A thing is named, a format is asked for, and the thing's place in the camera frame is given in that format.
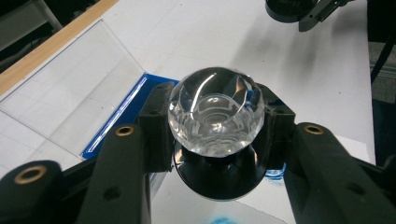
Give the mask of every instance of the brass screw hole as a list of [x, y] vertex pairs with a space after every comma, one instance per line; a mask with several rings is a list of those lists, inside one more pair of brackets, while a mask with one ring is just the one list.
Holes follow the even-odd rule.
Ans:
[[315, 125], [306, 125], [304, 127], [304, 130], [306, 132], [312, 133], [312, 134], [324, 134], [323, 130]]
[[134, 128], [131, 126], [123, 126], [116, 130], [116, 135], [127, 136], [134, 132]]
[[37, 181], [37, 179], [41, 178], [46, 172], [47, 167], [43, 165], [28, 167], [15, 176], [14, 182], [20, 185], [29, 184]]

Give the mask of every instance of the black plastic part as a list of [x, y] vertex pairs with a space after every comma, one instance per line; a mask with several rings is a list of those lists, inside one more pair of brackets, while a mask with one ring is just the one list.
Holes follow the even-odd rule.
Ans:
[[0, 181], [0, 223], [47, 223], [63, 180], [54, 161], [32, 161]]
[[332, 133], [301, 123], [285, 183], [297, 223], [396, 223], [396, 209]]
[[174, 82], [153, 88], [139, 114], [139, 124], [148, 138], [148, 171], [171, 171], [174, 137], [168, 124], [168, 99]]
[[262, 84], [258, 85], [264, 99], [265, 119], [264, 126], [261, 129], [263, 134], [256, 137], [253, 146], [255, 148], [268, 148], [266, 151], [269, 153], [269, 158], [267, 155], [261, 157], [268, 161], [262, 161], [262, 163], [267, 164], [268, 170], [280, 170], [285, 162], [282, 153], [291, 141], [296, 115], [270, 89]]
[[266, 0], [268, 15], [280, 22], [297, 22], [305, 16], [318, 0]]
[[226, 158], [208, 158], [176, 143], [175, 165], [180, 177], [198, 194], [213, 200], [240, 198], [262, 181], [265, 166], [258, 164], [252, 146]]
[[346, 5], [348, 0], [320, 0], [316, 6], [299, 21], [299, 31], [306, 32], [320, 21], [325, 21], [338, 7]]
[[146, 158], [139, 126], [112, 128], [95, 164], [77, 223], [150, 223]]

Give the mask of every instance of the glass sphere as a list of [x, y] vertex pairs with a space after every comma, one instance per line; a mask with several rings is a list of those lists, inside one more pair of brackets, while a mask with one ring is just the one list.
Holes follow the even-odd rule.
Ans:
[[248, 146], [264, 121], [257, 84], [222, 67], [199, 70], [172, 90], [168, 120], [173, 136], [187, 150], [222, 158]]

